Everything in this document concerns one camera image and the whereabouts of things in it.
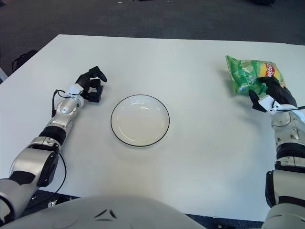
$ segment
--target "empty plate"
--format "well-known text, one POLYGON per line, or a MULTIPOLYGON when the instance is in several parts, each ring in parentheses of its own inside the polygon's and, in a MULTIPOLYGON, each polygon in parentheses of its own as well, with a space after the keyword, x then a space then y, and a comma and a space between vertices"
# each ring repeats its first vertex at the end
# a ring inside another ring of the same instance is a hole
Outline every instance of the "empty plate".
POLYGON ((156 98, 138 94, 120 101, 111 115, 111 128, 124 143, 149 146, 166 134, 170 117, 156 98))

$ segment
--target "black cable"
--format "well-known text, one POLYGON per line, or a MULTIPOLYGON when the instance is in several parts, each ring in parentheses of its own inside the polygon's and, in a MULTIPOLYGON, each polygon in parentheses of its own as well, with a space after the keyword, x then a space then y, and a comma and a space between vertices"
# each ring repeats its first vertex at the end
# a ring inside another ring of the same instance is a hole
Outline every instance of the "black cable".
POLYGON ((298 110, 305 110, 305 106, 300 106, 295 109, 288 109, 288 110, 278 110, 278 111, 298 111, 298 110))
MULTIPOLYGON (((272 102, 272 108, 274 108, 275 100, 272 102)), ((294 109, 287 109, 287 110, 277 110, 277 111, 298 111, 298 110, 305 110, 305 106, 300 106, 294 109)))
POLYGON ((66 163, 65 163, 65 161, 64 161, 64 159, 63 159, 61 153, 59 153, 59 156, 61 156, 61 159, 62 159, 62 162, 63 162, 63 166, 65 167, 65 176, 64 176, 64 178, 63 178, 63 181, 62 181, 61 185, 60 185, 59 188, 56 190, 56 192, 54 192, 50 197, 46 198, 44 201, 42 201, 42 202, 40 202, 40 203, 38 203, 38 204, 35 204, 34 206, 30 206, 30 207, 26 208, 25 210, 32 209, 32 208, 37 207, 37 206, 39 206, 40 204, 43 204, 44 202, 48 201, 48 200, 51 199, 53 196, 55 196, 55 195, 57 194, 57 192, 60 190, 60 188, 62 187, 62 185, 63 185, 63 183, 65 182, 66 177, 67 177, 67 167, 66 167, 66 163))
POLYGON ((54 91, 54 94, 53 94, 53 97, 52 97, 52 115, 51 115, 51 117, 54 117, 55 115, 56 115, 56 110, 55 110, 55 104, 54 104, 54 98, 55 98, 55 95, 56 94, 58 94, 61 98, 71 98, 70 96, 68 96, 68 97, 65 97, 65 96, 62 96, 61 94, 59 94, 59 92, 63 92, 63 93, 66 93, 65 91, 63 91, 63 90, 58 90, 58 89, 56 89, 55 91, 54 91))

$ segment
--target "silver arm segment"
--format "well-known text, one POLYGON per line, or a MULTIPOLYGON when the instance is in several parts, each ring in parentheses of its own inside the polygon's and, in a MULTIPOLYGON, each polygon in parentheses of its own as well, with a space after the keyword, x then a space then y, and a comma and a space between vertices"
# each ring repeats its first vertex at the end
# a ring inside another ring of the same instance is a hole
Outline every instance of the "silver arm segment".
POLYGON ((77 110, 84 104, 84 98, 90 102, 100 101, 101 81, 91 79, 96 77, 107 81, 98 67, 78 78, 65 94, 65 99, 52 111, 52 119, 39 137, 16 157, 10 168, 10 177, 0 179, 0 226, 18 218, 37 189, 52 182, 61 146, 71 130, 77 110), (97 88, 98 92, 89 93, 90 87, 97 88))
POLYGON ((271 207, 263 229, 305 228, 305 123, 299 111, 276 112, 275 170, 266 175, 266 200, 271 207))

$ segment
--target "robotic hand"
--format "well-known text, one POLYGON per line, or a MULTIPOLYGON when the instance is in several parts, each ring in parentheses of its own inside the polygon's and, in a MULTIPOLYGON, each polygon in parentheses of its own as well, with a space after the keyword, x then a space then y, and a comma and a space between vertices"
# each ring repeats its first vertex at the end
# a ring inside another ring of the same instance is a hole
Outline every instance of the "robotic hand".
POLYGON ((63 101, 54 108, 54 97, 62 90, 56 90, 52 100, 52 119, 32 142, 16 157, 10 177, 0 179, 0 226, 18 218, 32 195, 40 187, 52 182, 61 151, 61 146, 69 134, 77 110, 84 99, 98 103, 101 99, 101 80, 105 75, 96 66, 81 75, 63 101))
POLYGON ((265 196, 271 210, 264 229, 305 228, 305 116, 276 78, 262 77, 268 89, 259 99, 249 91, 253 109, 269 112, 275 132, 275 170, 266 174, 265 196))

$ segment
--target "chip bag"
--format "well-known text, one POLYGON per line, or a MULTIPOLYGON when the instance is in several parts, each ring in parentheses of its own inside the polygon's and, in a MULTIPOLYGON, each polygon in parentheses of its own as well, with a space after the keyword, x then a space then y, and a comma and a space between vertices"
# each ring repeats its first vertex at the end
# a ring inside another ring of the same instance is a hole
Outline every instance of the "chip bag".
POLYGON ((225 56, 229 67, 233 89, 235 93, 247 93, 254 90, 260 97, 265 95, 266 85, 258 82, 259 77, 274 76, 282 87, 284 78, 273 62, 267 61, 239 61, 231 56, 225 56))

